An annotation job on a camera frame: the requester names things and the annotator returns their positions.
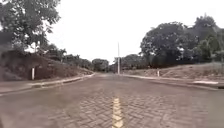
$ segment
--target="sidewalk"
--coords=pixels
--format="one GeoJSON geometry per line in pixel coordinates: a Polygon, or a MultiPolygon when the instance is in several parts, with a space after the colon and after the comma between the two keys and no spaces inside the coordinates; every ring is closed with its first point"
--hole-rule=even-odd
{"type": "Polygon", "coordinates": [[[92,75],[79,76],[79,77],[70,77],[64,79],[48,79],[48,80],[37,80],[37,81],[16,81],[16,82],[0,82],[0,94],[17,92],[22,90],[30,90],[33,88],[43,88],[54,86],[63,83],[69,83],[78,81],[84,78],[92,77],[92,75]]]}
{"type": "Polygon", "coordinates": [[[211,89],[224,89],[224,81],[218,80],[195,80],[195,79],[180,79],[180,78],[164,78],[164,77],[146,77],[137,75],[125,75],[125,77],[148,79],[151,82],[169,85],[179,85],[188,87],[200,87],[200,88],[211,88],[211,89]]]}

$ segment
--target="yellow road marking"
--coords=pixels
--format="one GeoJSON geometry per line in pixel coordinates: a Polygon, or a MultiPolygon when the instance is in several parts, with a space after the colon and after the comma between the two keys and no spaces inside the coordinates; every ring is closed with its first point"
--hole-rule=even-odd
{"type": "Polygon", "coordinates": [[[124,128],[124,122],[122,120],[122,114],[121,114],[121,106],[120,106],[120,99],[115,98],[113,100],[113,124],[112,128],[124,128]]]}

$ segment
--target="grassy slope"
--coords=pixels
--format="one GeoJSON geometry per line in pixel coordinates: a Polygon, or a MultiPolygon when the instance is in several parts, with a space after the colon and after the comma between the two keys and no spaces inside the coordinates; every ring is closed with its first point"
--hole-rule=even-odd
{"type": "MultiPolygon", "coordinates": [[[[180,65],[170,68],[159,69],[162,77],[188,78],[188,79],[224,79],[221,63],[206,63],[194,65],[180,65]]],[[[156,69],[129,70],[124,73],[142,76],[157,76],[156,69]]]]}
{"type": "Polygon", "coordinates": [[[35,54],[18,51],[9,51],[2,54],[1,69],[17,75],[22,80],[31,79],[31,69],[33,67],[36,69],[35,79],[38,80],[91,74],[88,70],[72,67],[35,54]]]}

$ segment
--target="sky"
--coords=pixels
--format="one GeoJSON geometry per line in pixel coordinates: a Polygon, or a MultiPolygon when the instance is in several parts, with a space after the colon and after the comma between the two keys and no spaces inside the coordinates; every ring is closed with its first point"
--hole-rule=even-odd
{"type": "Polygon", "coordinates": [[[61,19],[48,39],[68,54],[112,63],[118,43],[120,56],[138,54],[146,32],[160,23],[192,26],[206,14],[224,27],[223,5],[223,0],[61,0],[61,19]]]}

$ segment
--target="brick-paved road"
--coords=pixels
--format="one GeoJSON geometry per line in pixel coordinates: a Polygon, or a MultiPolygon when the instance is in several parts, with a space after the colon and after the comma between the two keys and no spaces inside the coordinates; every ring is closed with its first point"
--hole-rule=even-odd
{"type": "Polygon", "coordinates": [[[0,128],[111,128],[119,98],[125,128],[223,128],[224,92],[114,75],[0,97],[0,128]]]}

